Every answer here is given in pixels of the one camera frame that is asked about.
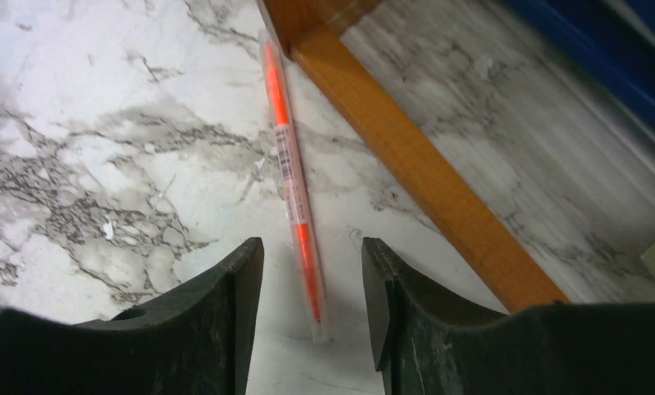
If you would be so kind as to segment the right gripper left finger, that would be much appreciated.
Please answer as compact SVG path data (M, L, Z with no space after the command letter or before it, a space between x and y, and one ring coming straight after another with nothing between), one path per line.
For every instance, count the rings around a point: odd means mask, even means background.
M213 267L114 318L58 323L0 308L0 394L243 394L264 250Z

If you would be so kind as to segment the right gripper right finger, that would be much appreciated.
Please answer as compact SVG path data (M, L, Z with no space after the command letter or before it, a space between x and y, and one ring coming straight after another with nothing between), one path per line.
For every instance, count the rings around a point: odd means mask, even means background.
M655 303L555 302L505 315L361 251L369 339L388 394L655 394Z

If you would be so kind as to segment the orange highlighter pen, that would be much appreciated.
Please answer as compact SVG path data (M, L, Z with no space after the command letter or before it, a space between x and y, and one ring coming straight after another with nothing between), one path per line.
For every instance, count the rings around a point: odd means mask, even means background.
M302 281L309 327L314 342L323 343L330 339L327 322L328 309L300 149L291 117L282 55L267 30L259 32L258 42L271 126L276 141L277 161L283 181L282 189L297 267Z

